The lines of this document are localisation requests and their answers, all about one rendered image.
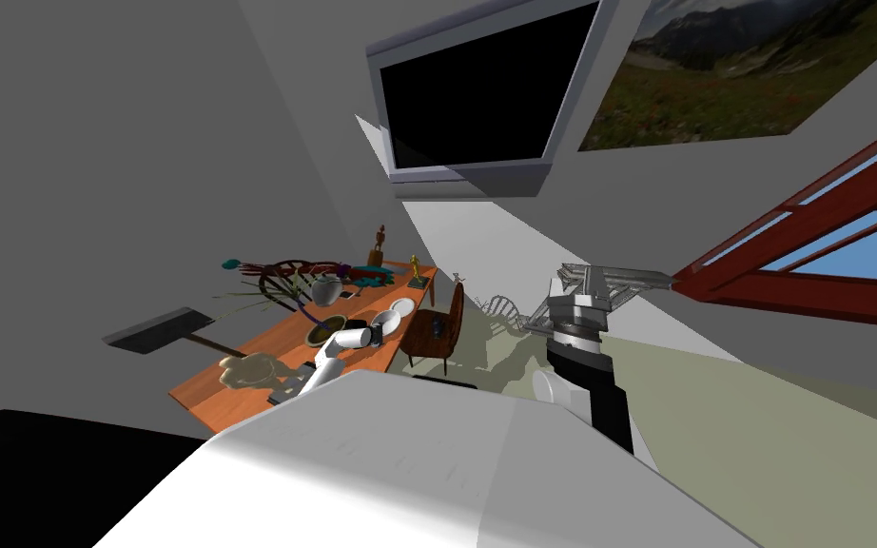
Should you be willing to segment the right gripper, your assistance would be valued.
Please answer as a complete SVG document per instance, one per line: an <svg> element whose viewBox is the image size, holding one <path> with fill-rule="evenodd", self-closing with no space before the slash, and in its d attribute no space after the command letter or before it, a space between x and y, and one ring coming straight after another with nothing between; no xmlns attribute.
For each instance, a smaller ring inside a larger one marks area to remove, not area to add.
<svg viewBox="0 0 877 548"><path fill-rule="evenodd" d="M539 336L554 332L564 344L600 344L609 309L641 292L671 288L672 277L657 271L563 264L551 279L548 299L521 317L521 329Z"/></svg>

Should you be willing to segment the olive bowl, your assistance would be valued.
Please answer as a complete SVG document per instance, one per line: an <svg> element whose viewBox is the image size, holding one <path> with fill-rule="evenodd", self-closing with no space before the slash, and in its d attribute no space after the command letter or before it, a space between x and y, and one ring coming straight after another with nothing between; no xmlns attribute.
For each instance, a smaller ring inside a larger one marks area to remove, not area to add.
<svg viewBox="0 0 877 548"><path fill-rule="evenodd" d="M322 347L334 332L338 332L345 328L347 320L348 318L345 315L332 315L326 317L321 322L313 325L305 337L304 343L313 348Z"/></svg>

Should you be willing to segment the brown wooden chair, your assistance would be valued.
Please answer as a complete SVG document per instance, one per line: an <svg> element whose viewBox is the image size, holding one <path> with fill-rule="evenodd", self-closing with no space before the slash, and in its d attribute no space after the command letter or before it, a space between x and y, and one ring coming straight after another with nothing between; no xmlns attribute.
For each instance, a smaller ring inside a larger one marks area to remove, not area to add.
<svg viewBox="0 0 877 548"><path fill-rule="evenodd" d="M463 281L457 281L448 312L424 309L412 315L400 342L400 351L409 357L409 363L415 357L442 359L443 375L448 373L447 360L459 341L464 301Z"/></svg>

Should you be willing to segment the grey round vase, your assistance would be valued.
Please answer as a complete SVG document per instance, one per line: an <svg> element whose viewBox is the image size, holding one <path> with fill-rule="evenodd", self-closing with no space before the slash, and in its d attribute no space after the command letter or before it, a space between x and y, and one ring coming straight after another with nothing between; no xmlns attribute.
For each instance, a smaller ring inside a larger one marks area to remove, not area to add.
<svg viewBox="0 0 877 548"><path fill-rule="evenodd" d="M320 275L310 287L310 297L317 307L328 307L337 301L343 292L343 281L336 275Z"/></svg>

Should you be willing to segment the orange wooden table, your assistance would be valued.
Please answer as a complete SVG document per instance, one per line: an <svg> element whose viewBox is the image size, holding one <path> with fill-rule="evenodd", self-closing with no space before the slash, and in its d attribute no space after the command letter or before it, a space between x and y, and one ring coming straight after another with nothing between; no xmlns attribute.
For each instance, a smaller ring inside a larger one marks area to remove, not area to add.
<svg viewBox="0 0 877 548"><path fill-rule="evenodd" d="M428 299L430 304L435 302L434 281L439 274L435 266L425 265L420 270L423 276L430 278L430 282L424 289L417 289L407 285L412 279L409 264L387 262L385 265L398 269L394 284L367 288L359 296L322 308L320 314L323 316L341 314L370 321L377 313L388 309L393 301L401 298L410 299L415 306L421 306L425 299ZM302 362L314 358L317 353L315 348L304 343L310 324L311 322L302 314L294 313L237 349L245 354L268 353L290 367L299 366ZM403 319L399 329L389 336L380 348L368 347L343 351L341 358L346 363L344 373L348 374L350 371L360 369L384 373L396 357L407 324L408 320ZM271 407L267 390L231 390L224 387L219 381L222 368L218 365L218 361L219 359L213 359L211 365L203 367L194 377L169 391L173 400L214 433L219 433Z"/></svg>

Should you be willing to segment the beige flat plate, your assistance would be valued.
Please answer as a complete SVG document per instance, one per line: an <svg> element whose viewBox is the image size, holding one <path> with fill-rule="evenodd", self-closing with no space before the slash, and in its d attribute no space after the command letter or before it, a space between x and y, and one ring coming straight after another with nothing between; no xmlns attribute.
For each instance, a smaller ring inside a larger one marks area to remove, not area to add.
<svg viewBox="0 0 877 548"><path fill-rule="evenodd" d="M282 389L283 380L296 376L295 369L266 353L229 356L221 360L219 366L224 369L220 383L232 390Z"/></svg>

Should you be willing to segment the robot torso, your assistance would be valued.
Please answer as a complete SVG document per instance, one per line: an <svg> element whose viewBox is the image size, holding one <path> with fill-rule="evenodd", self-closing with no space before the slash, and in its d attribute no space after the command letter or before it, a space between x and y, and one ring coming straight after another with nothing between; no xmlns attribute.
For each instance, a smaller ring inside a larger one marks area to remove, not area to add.
<svg viewBox="0 0 877 548"><path fill-rule="evenodd" d="M569 410L353 371L210 438L94 548L759 548Z"/></svg>

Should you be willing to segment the red framed window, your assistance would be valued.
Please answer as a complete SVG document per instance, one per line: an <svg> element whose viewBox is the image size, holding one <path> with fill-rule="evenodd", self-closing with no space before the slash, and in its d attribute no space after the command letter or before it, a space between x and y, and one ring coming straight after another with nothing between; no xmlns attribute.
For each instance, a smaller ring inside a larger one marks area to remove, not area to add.
<svg viewBox="0 0 877 548"><path fill-rule="evenodd" d="M877 141L675 276L703 303L877 324Z"/></svg>

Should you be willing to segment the grey framed television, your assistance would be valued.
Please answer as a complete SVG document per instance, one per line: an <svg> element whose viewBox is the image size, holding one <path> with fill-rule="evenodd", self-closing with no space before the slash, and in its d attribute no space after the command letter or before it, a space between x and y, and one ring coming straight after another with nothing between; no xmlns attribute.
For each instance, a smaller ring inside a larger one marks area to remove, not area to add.
<svg viewBox="0 0 877 548"><path fill-rule="evenodd" d="M484 0L367 46L403 201L532 198L620 0Z"/></svg>

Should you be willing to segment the mountain landscape picture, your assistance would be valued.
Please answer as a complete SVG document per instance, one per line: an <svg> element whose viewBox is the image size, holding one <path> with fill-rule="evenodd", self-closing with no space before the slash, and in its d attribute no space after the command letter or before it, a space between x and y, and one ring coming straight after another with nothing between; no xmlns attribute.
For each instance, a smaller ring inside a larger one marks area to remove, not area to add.
<svg viewBox="0 0 877 548"><path fill-rule="evenodd" d="M651 0L583 151L787 135L877 61L877 0Z"/></svg>

